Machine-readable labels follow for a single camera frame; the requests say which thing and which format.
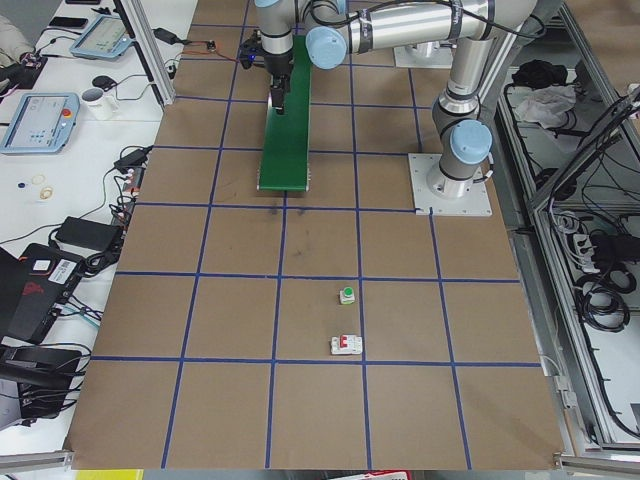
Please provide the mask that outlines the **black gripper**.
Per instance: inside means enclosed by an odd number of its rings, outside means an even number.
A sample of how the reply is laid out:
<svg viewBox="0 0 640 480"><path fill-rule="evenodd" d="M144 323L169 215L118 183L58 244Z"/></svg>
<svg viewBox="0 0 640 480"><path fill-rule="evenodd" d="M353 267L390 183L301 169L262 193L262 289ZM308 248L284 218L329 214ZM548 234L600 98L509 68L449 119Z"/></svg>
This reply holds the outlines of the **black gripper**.
<svg viewBox="0 0 640 480"><path fill-rule="evenodd" d="M271 107L276 113L285 113L286 95L290 92L290 75L292 73L292 51L275 54L264 54L264 65L272 77L270 85Z"/></svg>

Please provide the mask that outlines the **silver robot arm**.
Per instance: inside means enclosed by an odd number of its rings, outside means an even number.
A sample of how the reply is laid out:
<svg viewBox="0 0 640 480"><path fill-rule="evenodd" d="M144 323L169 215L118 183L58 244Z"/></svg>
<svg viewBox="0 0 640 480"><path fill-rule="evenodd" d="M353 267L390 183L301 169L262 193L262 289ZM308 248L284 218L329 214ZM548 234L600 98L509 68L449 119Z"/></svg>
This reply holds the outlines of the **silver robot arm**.
<svg viewBox="0 0 640 480"><path fill-rule="evenodd" d="M461 182L454 172L464 156L460 127L488 124L495 104L481 92L498 67L491 51L501 35L520 36L533 16L532 1L384 1L348 12L343 1L258 1L258 28L241 46L249 68L262 58L271 77L259 186L303 191L308 185L311 69L331 70L347 56L391 50L405 66L423 67L420 49L447 44L454 52L449 78L431 109L443 159L441 177Z"/></svg>

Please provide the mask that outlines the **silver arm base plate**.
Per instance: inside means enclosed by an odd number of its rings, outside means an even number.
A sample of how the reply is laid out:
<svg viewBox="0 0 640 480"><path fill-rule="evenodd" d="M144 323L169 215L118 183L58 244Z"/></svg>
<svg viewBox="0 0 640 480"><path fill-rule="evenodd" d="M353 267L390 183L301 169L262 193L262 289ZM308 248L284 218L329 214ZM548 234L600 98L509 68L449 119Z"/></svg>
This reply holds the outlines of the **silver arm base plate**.
<svg viewBox="0 0 640 480"><path fill-rule="evenodd" d="M452 180L440 170L440 154L408 155L417 215L490 217L491 203L482 167L478 165L471 179Z"/></svg>
<svg viewBox="0 0 640 480"><path fill-rule="evenodd" d="M456 45L449 42L426 42L394 48L396 67L450 69Z"/></svg>

